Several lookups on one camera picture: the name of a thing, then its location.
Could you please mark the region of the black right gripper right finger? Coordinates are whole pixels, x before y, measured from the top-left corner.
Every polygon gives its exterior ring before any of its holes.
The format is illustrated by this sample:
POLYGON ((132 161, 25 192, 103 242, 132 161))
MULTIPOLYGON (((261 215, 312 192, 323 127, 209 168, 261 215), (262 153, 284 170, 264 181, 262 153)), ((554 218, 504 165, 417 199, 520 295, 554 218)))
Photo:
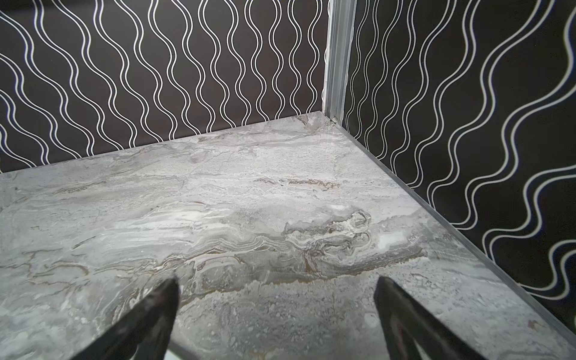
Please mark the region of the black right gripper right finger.
POLYGON ((381 276, 373 300, 391 359, 483 359, 390 277, 381 276))

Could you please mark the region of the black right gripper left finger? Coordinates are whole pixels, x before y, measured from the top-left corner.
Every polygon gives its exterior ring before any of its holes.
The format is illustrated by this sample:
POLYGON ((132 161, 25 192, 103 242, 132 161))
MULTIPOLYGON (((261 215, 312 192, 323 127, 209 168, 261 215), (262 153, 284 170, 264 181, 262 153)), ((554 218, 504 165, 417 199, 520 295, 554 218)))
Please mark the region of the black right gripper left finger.
POLYGON ((74 359, 163 359, 179 309, 179 282, 164 280, 74 359))

